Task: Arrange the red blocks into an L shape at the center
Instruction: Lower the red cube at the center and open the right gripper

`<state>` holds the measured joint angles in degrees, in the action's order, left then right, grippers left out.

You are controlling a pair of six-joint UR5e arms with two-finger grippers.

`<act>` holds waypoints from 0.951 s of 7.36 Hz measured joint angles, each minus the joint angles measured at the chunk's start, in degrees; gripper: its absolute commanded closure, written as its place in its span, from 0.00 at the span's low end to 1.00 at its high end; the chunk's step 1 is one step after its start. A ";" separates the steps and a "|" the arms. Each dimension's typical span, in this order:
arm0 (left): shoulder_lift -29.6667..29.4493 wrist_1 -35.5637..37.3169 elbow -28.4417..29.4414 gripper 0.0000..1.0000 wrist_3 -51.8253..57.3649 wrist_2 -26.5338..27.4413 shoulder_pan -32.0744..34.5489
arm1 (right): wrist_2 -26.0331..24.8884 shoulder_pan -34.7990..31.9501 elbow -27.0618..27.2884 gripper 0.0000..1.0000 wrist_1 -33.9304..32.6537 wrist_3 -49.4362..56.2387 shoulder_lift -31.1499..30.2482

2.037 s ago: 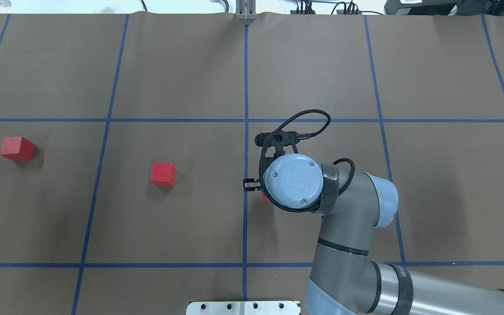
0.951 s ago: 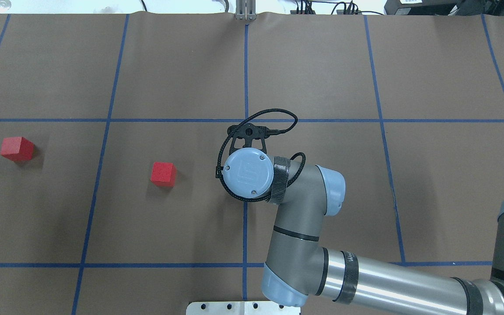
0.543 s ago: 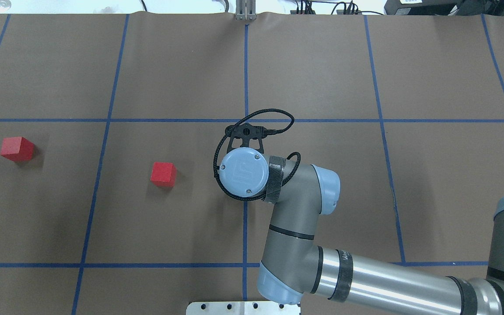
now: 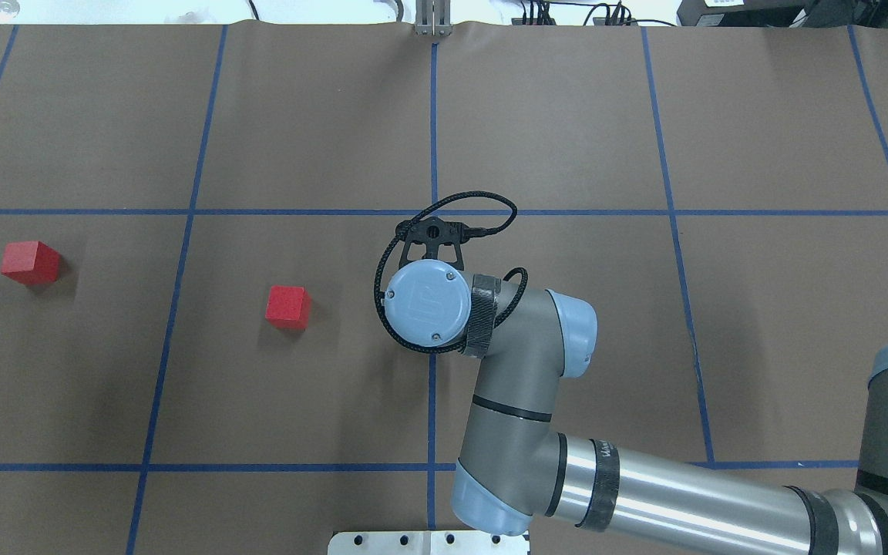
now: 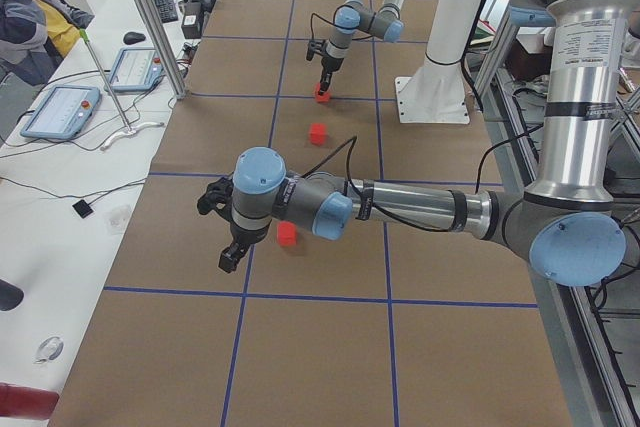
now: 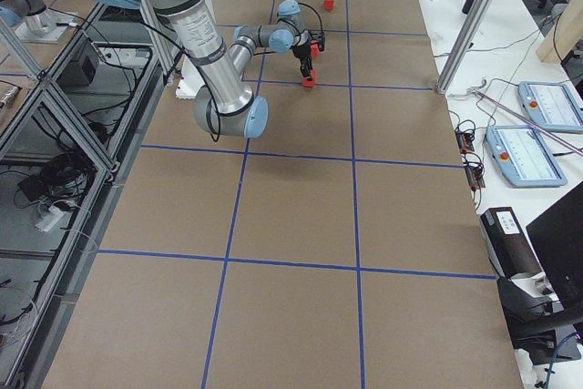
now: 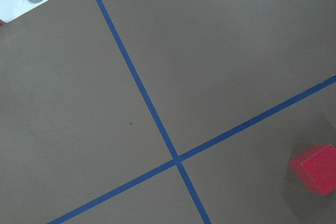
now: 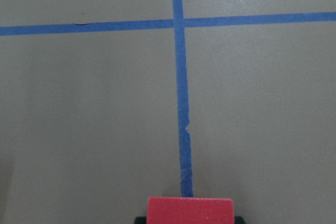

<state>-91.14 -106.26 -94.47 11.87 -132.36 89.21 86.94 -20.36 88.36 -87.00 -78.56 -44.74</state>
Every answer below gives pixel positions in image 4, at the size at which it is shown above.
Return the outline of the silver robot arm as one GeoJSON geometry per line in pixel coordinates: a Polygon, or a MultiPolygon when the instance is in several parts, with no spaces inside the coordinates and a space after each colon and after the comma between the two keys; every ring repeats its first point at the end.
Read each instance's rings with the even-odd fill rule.
{"type": "Polygon", "coordinates": [[[584,300],[433,259],[382,281],[375,310],[402,347],[479,361],[451,495],[466,526],[519,535],[545,516],[705,554],[888,554],[888,345],[867,380],[853,488],[819,492],[557,431],[560,383],[596,347],[584,300]]]}

